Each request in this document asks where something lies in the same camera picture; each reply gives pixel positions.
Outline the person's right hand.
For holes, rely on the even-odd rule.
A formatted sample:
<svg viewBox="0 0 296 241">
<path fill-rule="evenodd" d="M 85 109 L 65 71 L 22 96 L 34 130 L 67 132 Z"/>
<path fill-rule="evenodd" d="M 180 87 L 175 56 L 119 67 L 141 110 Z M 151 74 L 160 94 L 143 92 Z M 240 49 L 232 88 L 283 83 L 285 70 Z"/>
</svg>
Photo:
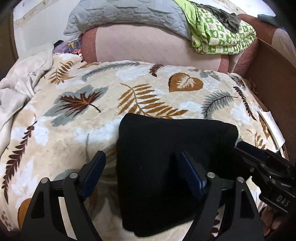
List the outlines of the person's right hand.
<svg viewBox="0 0 296 241">
<path fill-rule="evenodd" d="M 285 217 L 280 215 L 275 209 L 267 205 L 261 214 L 264 236 L 268 235 L 272 230 L 277 230 Z"/>
</svg>

